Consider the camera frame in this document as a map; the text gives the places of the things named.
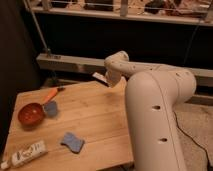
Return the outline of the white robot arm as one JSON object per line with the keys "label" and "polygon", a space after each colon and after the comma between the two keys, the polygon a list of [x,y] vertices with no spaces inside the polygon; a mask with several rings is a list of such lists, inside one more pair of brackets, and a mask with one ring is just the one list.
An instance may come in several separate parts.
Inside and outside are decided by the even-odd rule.
{"label": "white robot arm", "polygon": [[104,66],[109,86],[128,78],[125,111],[136,171],[187,171],[173,107],[194,95],[193,73],[168,64],[131,62],[124,51],[106,57]]}

